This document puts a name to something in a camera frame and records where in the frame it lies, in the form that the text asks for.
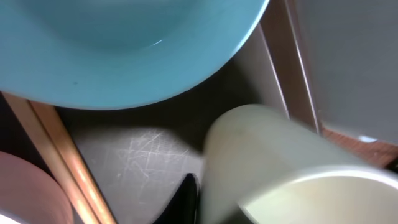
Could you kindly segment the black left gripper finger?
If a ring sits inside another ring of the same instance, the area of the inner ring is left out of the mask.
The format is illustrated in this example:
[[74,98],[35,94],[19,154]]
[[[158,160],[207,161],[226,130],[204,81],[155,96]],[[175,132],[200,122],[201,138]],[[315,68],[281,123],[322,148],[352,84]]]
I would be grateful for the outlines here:
[[197,205],[197,179],[194,174],[188,173],[154,224],[194,224]]

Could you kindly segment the small pale green cup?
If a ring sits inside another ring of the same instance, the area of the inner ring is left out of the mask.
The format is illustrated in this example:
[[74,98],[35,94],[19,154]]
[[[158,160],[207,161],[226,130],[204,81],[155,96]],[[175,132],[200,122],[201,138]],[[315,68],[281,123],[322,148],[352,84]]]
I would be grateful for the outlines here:
[[397,224],[397,176],[263,105],[220,116],[205,141],[201,223]]

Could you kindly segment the white rice bowl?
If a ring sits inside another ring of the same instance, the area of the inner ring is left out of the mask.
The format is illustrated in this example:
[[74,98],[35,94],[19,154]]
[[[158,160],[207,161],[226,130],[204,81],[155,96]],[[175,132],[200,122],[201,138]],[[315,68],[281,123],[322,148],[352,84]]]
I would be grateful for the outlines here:
[[70,202],[43,170],[1,153],[1,224],[73,223]]

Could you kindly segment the blue bowl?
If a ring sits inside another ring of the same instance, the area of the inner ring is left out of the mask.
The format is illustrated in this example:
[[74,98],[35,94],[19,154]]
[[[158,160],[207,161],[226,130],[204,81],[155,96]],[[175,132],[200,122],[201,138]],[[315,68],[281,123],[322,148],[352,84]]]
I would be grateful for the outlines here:
[[243,46],[265,0],[1,1],[1,90],[118,110],[181,94]]

